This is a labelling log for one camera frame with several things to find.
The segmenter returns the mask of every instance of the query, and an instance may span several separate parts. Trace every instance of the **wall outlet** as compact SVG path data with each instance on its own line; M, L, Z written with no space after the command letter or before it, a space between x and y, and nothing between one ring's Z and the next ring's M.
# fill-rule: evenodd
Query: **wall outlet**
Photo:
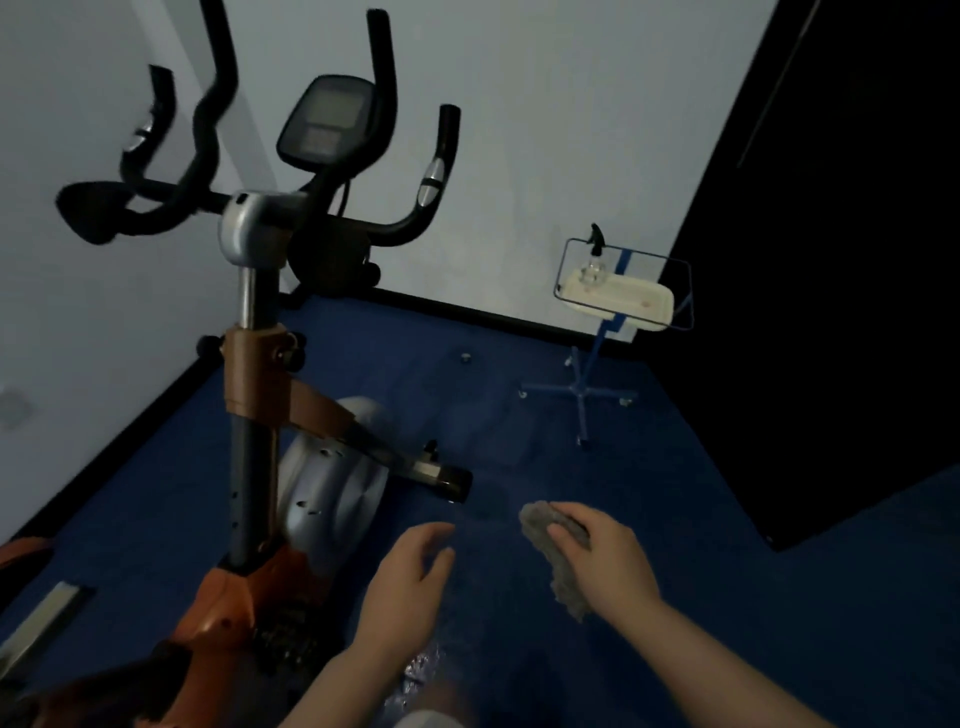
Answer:
M0 432L10 432L34 414L34 406L18 389L0 384Z

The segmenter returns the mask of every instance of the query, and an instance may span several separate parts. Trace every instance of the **bike handlebar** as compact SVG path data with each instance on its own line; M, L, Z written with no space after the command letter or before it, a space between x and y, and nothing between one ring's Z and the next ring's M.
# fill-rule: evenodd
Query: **bike handlebar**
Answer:
M108 243L118 233L158 234L175 228L198 210L220 214L227 206L229 196L213 192L209 187L220 163L216 127L236 94L237 62L224 0L200 0L200 4L216 73L193 113L194 157L176 183L158 182L144 176L177 113L173 73L152 65L154 102L150 118L136 130L132 143L121 157L123 182L78 182L66 186L57 197L63 219L90 243ZM283 206L269 210L269 219L263 222L293 232L291 245L315 243L314 233L327 216L337 189L377 162L393 138L397 91L390 16L382 10L367 11L367 30L377 89L370 138L317 174L305 188L306 199L296 211ZM434 158L423 175L416 204L409 215L389 225L349 220L368 235L372 245L403 245L421 235L433 221L456 160L460 118L459 108L450 104L440 107ZM146 212L127 209L134 195L160 205Z

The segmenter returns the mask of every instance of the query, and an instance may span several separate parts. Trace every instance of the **stand base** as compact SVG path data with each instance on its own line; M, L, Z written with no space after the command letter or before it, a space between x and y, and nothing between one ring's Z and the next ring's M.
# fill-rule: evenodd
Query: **stand base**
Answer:
M580 350L573 347L570 356L564 363L565 366L573 367L574 380L572 384L566 386L562 384L527 384L521 383L519 396L522 400L527 398L530 392L542 392L548 395L572 395L577 401L577 419L580 423L580 431L577 434L577 445L582 449L589 449L590 440L587 432L587 398L598 397L603 400L620 400L620 405L629 407L637 398L637 393L626 389L604 389L599 387L587 387L586 371L581 372Z

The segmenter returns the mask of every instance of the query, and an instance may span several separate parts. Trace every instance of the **black wall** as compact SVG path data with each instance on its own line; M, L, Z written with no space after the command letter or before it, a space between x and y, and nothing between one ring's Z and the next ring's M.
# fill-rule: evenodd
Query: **black wall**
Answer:
M696 329L637 338L777 548L960 443L954 4L824 0L795 49L813 5L780 3L675 246Z

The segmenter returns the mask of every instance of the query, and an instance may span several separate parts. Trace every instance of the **blue carpet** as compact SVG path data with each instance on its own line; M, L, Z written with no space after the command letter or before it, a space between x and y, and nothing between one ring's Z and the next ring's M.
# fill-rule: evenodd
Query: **blue carpet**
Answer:
M642 364L598 365L595 382L640 397L629 409L591 402L595 447L583 453L572 400L516 395L522 378L567 381L562 347L358 302L314 300L285 323L310 339L305 380L383 402L407 447L436 437L445 460L473 469L465 506L392 483L332 604L351 630L396 536L456 523L457 565L423 671L459 680L488 724L684 725L609 628L578 625L553 601L516 519L550 498L629 524L667 600L839 725L960 725L960 469L775 554ZM64 528L49 567L0 618L6 636L61 579L97 588L36 686L145 655L223 555L222 386L211 379Z

